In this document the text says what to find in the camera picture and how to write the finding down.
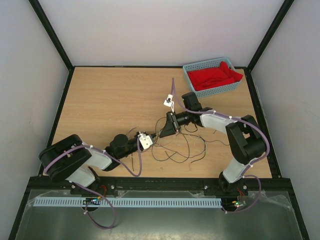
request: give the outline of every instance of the black wire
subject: black wire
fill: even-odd
[[[157,134],[157,126],[158,126],[159,121],[162,120],[162,119],[165,119],[165,118],[166,118],[166,117],[161,117],[161,118],[159,118],[159,119],[156,121],[155,127],[154,127],[154,131],[155,131],[156,134]],[[195,124],[194,126],[195,126],[195,128],[196,128],[195,131],[189,131],[189,130],[187,130],[185,125],[184,125],[184,129],[185,129],[188,133],[195,133],[195,132],[198,131],[198,127],[197,127],[196,124]],[[182,132],[181,132],[181,134],[183,135],[183,137],[184,137],[184,139],[185,139],[185,141],[186,141],[186,143],[187,143],[187,147],[188,147],[188,156],[185,156],[185,155],[183,155],[183,154],[181,154],[181,153],[179,153],[179,152],[177,152],[177,151],[174,151],[174,150],[172,150],[172,149],[170,149],[170,148],[168,148],[168,147],[166,147],[166,146],[162,146],[161,144],[158,143],[159,135],[160,135],[160,132],[162,131],[162,129],[159,130],[159,133],[156,135],[155,142],[154,142],[154,144],[151,146],[151,154],[152,154],[153,158],[154,158],[156,161],[158,161],[158,162],[165,162],[165,161],[167,161],[167,160],[170,159],[170,160],[172,160],[172,161],[175,162],[175,163],[182,164],[182,163],[186,162],[188,159],[192,159],[192,158],[195,158],[195,157],[200,156],[201,154],[203,154],[203,156],[200,157],[199,159],[196,159],[196,160],[191,161],[190,164],[192,164],[192,163],[197,162],[197,161],[200,161],[200,160],[202,160],[202,159],[204,159],[204,158],[206,157],[206,151],[207,151],[207,145],[206,145],[206,143],[220,142],[220,143],[222,143],[222,144],[225,145],[225,146],[229,146],[229,144],[225,144],[225,143],[222,142],[221,140],[217,140],[217,139],[216,139],[216,140],[212,140],[212,141],[207,141],[207,140],[205,140],[203,137],[201,137],[200,135],[194,135],[194,134],[188,134],[188,133],[182,133]],[[203,141],[203,144],[204,144],[204,149],[203,149],[203,151],[200,152],[199,154],[194,155],[194,156],[190,156],[190,145],[189,145],[188,139],[186,138],[186,135],[193,136],[193,137],[197,137],[197,138],[199,138],[200,140],[202,140],[202,141]],[[173,154],[169,155],[168,152],[165,151],[165,154],[167,155],[167,158],[165,158],[165,159],[158,159],[158,158],[156,158],[156,157],[155,157],[155,154],[154,154],[154,151],[153,151],[153,150],[154,150],[154,145],[156,145],[156,144],[159,145],[160,147],[168,150],[168,151],[173,152]],[[176,160],[174,160],[174,159],[172,158],[175,154],[178,154],[178,155],[184,157],[185,159],[184,159],[183,161],[176,161]]]
[[[194,131],[189,131],[187,128],[186,128],[186,125],[184,125],[184,130],[186,130],[188,133],[195,133],[196,131],[198,131],[198,127],[197,125],[195,124],[195,130]]]
[[[134,169],[134,154],[131,153],[131,161],[132,161],[132,171],[134,172],[135,169]]]
[[[185,157],[185,160],[183,160],[183,161],[176,161],[176,160],[172,159],[172,158],[168,155],[167,151],[165,151],[165,153],[166,153],[166,155],[169,157],[169,159],[171,159],[172,161],[174,161],[174,162],[177,163],[177,164],[182,164],[182,163],[184,163],[185,161],[187,161],[187,160],[190,158],[190,146],[189,146],[189,142],[188,142],[188,140],[187,140],[187,138],[186,138],[186,136],[185,136],[184,134],[182,134],[182,136],[184,137],[184,139],[185,139],[185,141],[186,141],[186,144],[188,145],[188,156]]]
[[[138,127],[135,126],[135,127],[133,127],[132,129],[130,129],[130,130],[126,133],[126,136],[128,136],[129,133],[131,133],[133,130],[135,130],[135,129],[137,129],[137,128],[138,128]]]

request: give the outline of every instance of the white wall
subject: white wall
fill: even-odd
[[[320,1],[295,1],[253,71],[275,153],[319,239]]]
[[[26,0],[0,1],[0,239],[38,174],[68,71]]]
[[[74,65],[247,66],[283,0],[40,0]]]

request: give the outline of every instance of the tangled wires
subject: tangled wires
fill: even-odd
[[[192,133],[195,133],[195,132],[198,131],[197,125],[194,125],[194,126],[195,126],[195,130],[193,130],[193,131],[188,130],[188,129],[186,128],[186,126],[184,126],[184,130],[186,131],[186,133],[183,133],[183,132],[177,133],[169,144],[161,145],[161,144],[158,143],[158,140],[159,140],[159,135],[160,135],[162,129],[160,129],[160,130],[157,132],[157,126],[158,126],[158,124],[159,124],[159,121],[162,120],[162,119],[165,119],[165,117],[162,117],[162,118],[158,119],[158,121],[157,121],[156,124],[155,124],[155,129],[154,129],[154,130],[155,130],[155,133],[156,133],[155,143],[154,143],[154,145],[152,145],[152,147],[151,147],[152,156],[153,156],[153,158],[154,158],[156,161],[158,161],[158,162],[164,162],[164,161],[167,161],[167,160],[171,160],[171,161],[173,161],[173,162],[175,162],[175,163],[182,164],[182,163],[186,162],[187,160],[192,159],[192,161],[190,162],[190,163],[192,164],[192,163],[194,163],[194,162],[197,162],[197,161],[202,160],[202,159],[206,156],[206,151],[207,151],[207,148],[208,148],[208,147],[207,147],[207,143],[220,142],[220,143],[222,143],[222,144],[225,145],[225,146],[229,146],[229,144],[225,144],[224,142],[222,142],[222,141],[220,141],[220,140],[207,141],[207,140],[205,140],[203,137],[201,137],[200,135],[192,134]],[[173,149],[168,148],[168,146],[176,139],[176,137],[177,137],[178,135],[182,135],[183,138],[185,139],[185,142],[186,142],[186,145],[187,145],[187,151],[188,151],[187,155],[184,155],[184,154],[182,154],[182,153],[180,153],[180,152],[178,152],[178,151],[175,151],[175,150],[173,150]],[[194,147],[195,147],[195,148],[196,148],[196,141],[197,141],[197,140],[201,140],[201,141],[203,142],[203,150],[202,150],[201,152],[197,151],[198,154],[195,154],[195,155],[191,156],[191,154],[190,154],[190,152],[191,152],[191,151],[190,151],[190,144],[189,144],[189,141],[188,141],[188,139],[187,139],[187,136],[195,139],[195,140],[194,140]],[[165,158],[165,159],[159,159],[159,158],[157,158],[157,157],[155,156],[155,153],[154,153],[154,148],[163,148],[163,149],[165,149],[164,152],[165,152],[165,154],[167,155],[167,158]],[[182,160],[182,161],[177,161],[177,160],[173,159],[173,156],[175,156],[175,155],[179,155],[179,156],[183,157],[184,160]]]

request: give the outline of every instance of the black frame edge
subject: black frame edge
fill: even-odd
[[[15,220],[14,220],[12,228],[11,228],[11,232],[10,232],[10,235],[8,238],[9,240],[16,239],[16,236],[17,236],[17,233],[19,230],[19,226],[20,226],[20,223],[21,223],[21,220],[24,215],[25,208],[26,208],[26,205],[28,202],[29,195],[30,195],[30,192],[27,192],[27,191],[24,192],[24,195],[22,197],[18,212],[16,213],[16,217],[15,217]]]
[[[249,88],[249,92],[250,92],[250,96],[251,96],[251,100],[252,100],[257,123],[258,123],[260,129],[262,130],[262,132],[265,134],[265,136],[268,139],[269,144],[270,144],[270,153],[267,157],[267,160],[269,163],[272,178],[281,178],[282,175],[281,175],[280,167],[279,167],[279,164],[277,161],[274,146],[271,142],[267,122],[266,122],[265,115],[264,115],[264,112],[263,112],[261,104],[260,104],[260,99],[259,99],[259,96],[257,93],[257,89],[255,86],[254,80],[252,78],[251,72],[247,68],[244,69],[244,74],[245,74],[246,82],[247,82],[247,85]]]
[[[75,68],[146,68],[146,69],[182,69],[181,66],[145,66],[145,65],[125,65],[125,66],[108,66],[108,65],[75,65]],[[246,66],[235,66],[235,69],[245,69]]]
[[[65,101],[66,101],[66,98],[67,98],[68,90],[69,90],[69,87],[70,87],[70,83],[71,83],[74,71],[75,71],[75,68],[72,67],[71,70],[69,71],[68,77],[66,79],[66,82],[65,82],[65,85],[64,85],[64,88],[63,88],[63,92],[62,92],[62,96],[61,96],[61,100],[60,100],[58,109],[56,111],[56,115],[55,115],[55,118],[54,118],[54,121],[53,121],[52,129],[51,129],[51,132],[50,132],[50,135],[49,135],[49,139],[48,139],[48,142],[47,142],[47,145],[46,145],[47,147],[51,146],[52,142],[54,140],[55,133],[56,133],[56,130],[57,130],[57,127],[58,127],[58,123],[59,123],[59,119],[60,119],[62,110],[64,108],[64,104],[65,104]],[[44,172],[44,166],[41,164],[39,172],[38,172],[38,175],[41,177],[43,172]]]
[[[307,231],[307,227],[305,225],[305,221],[304,221],[302,214],[301,214],[301,211],[300,211],[300,207],[298,204],[296,194],[293,192],[292,194],[289,194],[289,197],[290,197],[290,202],[291,202],[292,208],[294,209],[295,218],[298,222],[298,227],[299,227],[302,239],[309,240],[310,239],[309,234]]]
[[[264,35],[259,47],[257,48],[255,54],[253,55],[247,69],[249,72],[252,72],[254,67],[256,66],[258,60],[260,59],[261,55],[265,51],[267,45],[269,44],[270,40],[274,36],[275,32],[277,31],[279,25],[281,24],[282,20],[285,18],[287,12],[289,11],[291,5],[294,3],[295,0],[284,0],[282,3],[279,11],[275,15],[268,31]]]
[[[40,22],[42,23],[46,33],[50,37],[53,45],[55,46],[56,50],[58,51],[60,57],[62,58],[66,68],[70,71],[73,68],[73,65],[62,46],[55,30],[53,29],[51,23],[49,22],[49,19],[47,18],[47,15],[45,11],[43,10],[41,4],[38,0],[29,0],[33,10],[35,11],[36,15],[38,16]]]

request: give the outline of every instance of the blue plastic basket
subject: blue plastic basket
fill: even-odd
[[[200,61],[200,62],[184,65],[182,67],[186,83],[188,84],[190,90],[192,92],[194,92],[198,98],[203,98],[203,97],[211,96],[214,94],[221,94],[221,93],[232,91],[232,90],[236,89],[237,86],[241,83],[241,81],[238,81],[238,82],[235,82],[232,84],[218,86],[218,87],[205,89],[205,90],[201,90],[201,91],[195,90],[195,88],[192,85],[190,78],[188,76],[188,72],[192,72],[192,71],[199,70],[199,69],[217,68],[220,66],[221,62],[226,62],[226,64],[228,64],[229,68],[231,68],[232,70],[235,71],[234,66],[231,64],[229,58],[227,58],[227,57],[220,57],[220,58],[215,58],[212,60]]]

